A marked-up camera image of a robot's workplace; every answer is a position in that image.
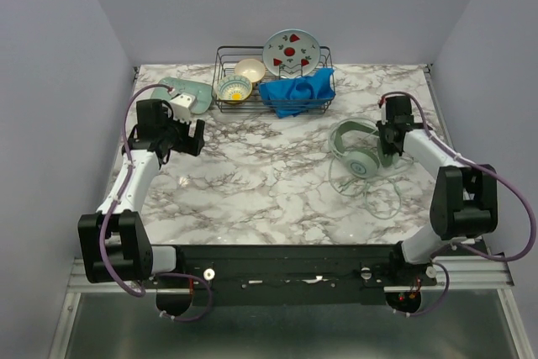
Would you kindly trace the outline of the mint green headphones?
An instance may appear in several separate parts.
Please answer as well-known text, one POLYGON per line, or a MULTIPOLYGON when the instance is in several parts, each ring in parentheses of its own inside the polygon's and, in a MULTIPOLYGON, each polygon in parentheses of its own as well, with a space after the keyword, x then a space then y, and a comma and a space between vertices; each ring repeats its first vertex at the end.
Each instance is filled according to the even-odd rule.
POLYGON ((333 157, 337 159, 346 170, 355 177, 361 179, 374 178, 381 168, 388 169, 391 166, 382 166, 377 155, 377 141, 379 133, 376 123, 365 116, 357 116, 344 119, 334 125, 328 136, 328 147, 333 157), (373 148, 367 145, 353 145, 346 147, 344 136, 352 132, 364 135, 363 142, 375 140, 373 148))

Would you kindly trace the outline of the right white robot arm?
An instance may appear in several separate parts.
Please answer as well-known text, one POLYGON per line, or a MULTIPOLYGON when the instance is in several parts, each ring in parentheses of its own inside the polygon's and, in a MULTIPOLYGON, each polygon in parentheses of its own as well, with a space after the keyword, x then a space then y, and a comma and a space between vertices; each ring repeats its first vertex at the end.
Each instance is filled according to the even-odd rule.
POLYGON ((408 94, 383 96, 377 121, 382 152, 407 154, 434 179, 430 224, 399 242, 387 264, 388 278, 404 285, 447 245, 491 233, 498 225, 497 182, 490 166, 465 163, 425 122, 417 122, 408 94))

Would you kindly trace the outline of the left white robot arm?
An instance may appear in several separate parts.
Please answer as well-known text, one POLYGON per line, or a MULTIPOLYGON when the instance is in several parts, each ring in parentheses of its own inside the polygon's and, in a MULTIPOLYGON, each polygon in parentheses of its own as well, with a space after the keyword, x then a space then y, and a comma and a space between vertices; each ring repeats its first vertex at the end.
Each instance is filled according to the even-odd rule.
POLYGON ((150 243, 140 212, 171 153, 198 156, 204 146, 205 123, 192 119, 193 102, 192 96, 180 94, 135 105, 133 129, 122 130, 123 162, 116 181, 96 213, 78 221, 89 282, 144 281, 156 274, 169 288, 185 281, 187 269, 175 249, 150 243))

